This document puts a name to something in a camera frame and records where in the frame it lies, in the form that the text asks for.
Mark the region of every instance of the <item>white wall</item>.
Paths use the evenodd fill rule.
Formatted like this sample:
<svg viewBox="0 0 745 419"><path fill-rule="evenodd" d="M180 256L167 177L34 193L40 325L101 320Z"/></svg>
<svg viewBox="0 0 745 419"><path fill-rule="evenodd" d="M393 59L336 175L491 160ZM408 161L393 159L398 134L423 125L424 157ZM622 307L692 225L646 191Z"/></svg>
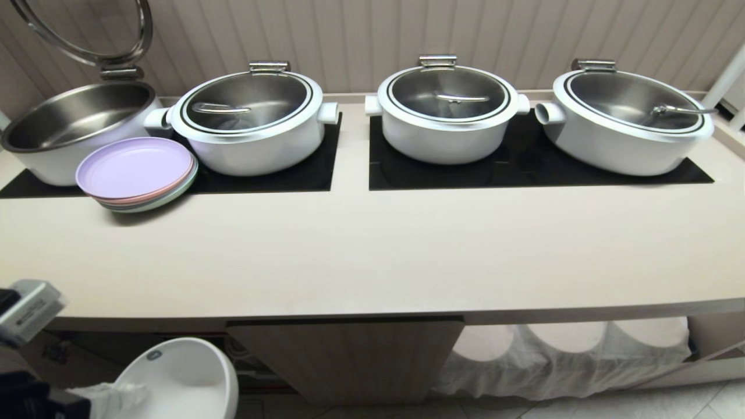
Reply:
<svg viewBox="0 0 745 419"><path fill-rule="evenodd" d="M132 1L38 0L56 5L59 27L92 47L126 44L131 27L111 5L124 10ZM142 67L162 95L267 58L291 61L327 92L369 92L423 52L456 53L519 89L551 87L575 57L607 57L623 70L704 90L745 40L745 0L150 2L156 36ZM0 60L0 109L11 117L98 80L94 69L43 45L7 0Z"/></svg>

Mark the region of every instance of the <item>plate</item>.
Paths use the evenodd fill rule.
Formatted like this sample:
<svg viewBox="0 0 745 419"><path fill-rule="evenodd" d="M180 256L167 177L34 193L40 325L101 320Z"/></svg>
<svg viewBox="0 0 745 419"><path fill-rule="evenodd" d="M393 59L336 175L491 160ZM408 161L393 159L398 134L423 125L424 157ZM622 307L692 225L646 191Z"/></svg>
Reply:
<svg viewBox="0 0 745 419"><path fill-rule="evenodd" d="M197 164L197 161L194 161L194 168L191 170L191 175L184 180L183 183L181 183L176 189L173 189L168 194L163 195L161 198L157 198L153 201L149 201L143 204L137 204L133 206L126 206L126 207L117 207L113 205L104 204L103 202L98 202L102 207L111 210L113 212L121 212L124 214L131 214L135 212L144 212L144 211L150 211L154 210L158 207L162 207L179 196L183 195L184 192L194 183L194 181L197 179L197 169L199 165Z"/></svg>
<svg viewBox="0 0 745 419"><path fill-rule="evenodd" d="M77 167L75 180L86 194L95 198L132 198L177 182L193 161L183 145L170 139L125 139L86 157Z"/></svg>
<svg viewBox="0 0 745 419"><path fill-rule="evenodd" d="M178 180L166 186L165 188L152 191L149 194L134 196L131 198L122 198L122 199L104 199L100 197L94 197L94 199L97 200L98 202L103 202L104 204L109 204L109 205L113 205L117 207L119 206L128 207L132 205L146 204L148 201L152 201L153 199L157 199L158 197L162 195L166 195L171 190L177 188L181 183L183 183L184 180L186 180L187 177L191 175L192 169L194 168L195 164L197 164L196 159L194 159L194 161L191 163L191 168L189 168L189 170L185 172L184 175L180 177Z"/></svg>

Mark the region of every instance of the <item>countertop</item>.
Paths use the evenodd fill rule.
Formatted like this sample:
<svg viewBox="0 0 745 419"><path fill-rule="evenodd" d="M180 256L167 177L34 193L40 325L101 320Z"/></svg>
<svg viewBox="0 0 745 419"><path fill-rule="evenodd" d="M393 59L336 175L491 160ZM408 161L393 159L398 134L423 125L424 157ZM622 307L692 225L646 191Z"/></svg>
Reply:
<svg viewBox="0 0 745 419"><path fill-rule="evenodd" d="M745 163L716 140L689 156L713 184L371 192L363 106L341 110L330 192L190 195L128 216L90 198L0 200L0 287L51 281L74 327L745 307ZM0 154L0 186L21 170Z"/></svg>

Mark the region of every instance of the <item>tile floor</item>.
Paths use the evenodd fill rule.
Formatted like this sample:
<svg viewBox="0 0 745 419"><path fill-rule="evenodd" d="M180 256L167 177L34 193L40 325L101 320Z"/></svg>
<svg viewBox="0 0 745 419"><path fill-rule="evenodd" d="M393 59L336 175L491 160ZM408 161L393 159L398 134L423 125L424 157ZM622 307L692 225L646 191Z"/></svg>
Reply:
<svg viewBox="0 0 745 419"><path fill-rule="evenodd" d="M745 419L745 379L530 402L429 400L421 406L310 406L295 395L241 396L236 419Z"/></svg>

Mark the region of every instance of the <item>induction cooktop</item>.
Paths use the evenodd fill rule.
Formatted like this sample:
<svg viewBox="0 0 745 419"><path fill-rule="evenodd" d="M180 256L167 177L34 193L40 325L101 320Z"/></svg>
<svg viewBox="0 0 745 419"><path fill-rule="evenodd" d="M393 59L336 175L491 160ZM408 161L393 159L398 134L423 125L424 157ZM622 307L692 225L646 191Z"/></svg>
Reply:
<svg viewBox="0 0 745 419"><path fill-rule="evenodd" d="M202 164L199 167L197 179L186 194L330 191L341 117L340 114L338 124L326 125L326 133L318 149L295 166L264 176L234 177L219 174ZM194 153L188 141L182 136L174 134L172 139ZM28 170L22 171L3 190L0 190L0 198L77 196L85 196L85 193L77 186L50 186L37 179Z"/></svg>
<svg viewBox="0 0 745 419"><path fill-rule="evenodd" d="M406 157L386 141L381 117L370 118L371 191L713 182L688 158L675 170L651 177L613 173L582 163L549 140L533 111L510 120L504 141L494 153L458 166L422 163Z"/></svg>

